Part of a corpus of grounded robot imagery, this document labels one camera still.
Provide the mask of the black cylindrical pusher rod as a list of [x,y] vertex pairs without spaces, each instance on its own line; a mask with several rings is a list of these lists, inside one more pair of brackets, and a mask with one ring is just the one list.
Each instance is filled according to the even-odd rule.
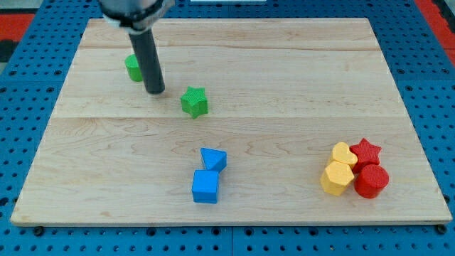
[[136,59],[139,64],[144,87],[149,94],[161,94],[165,90],[152,30],[140,34],[129,34]]

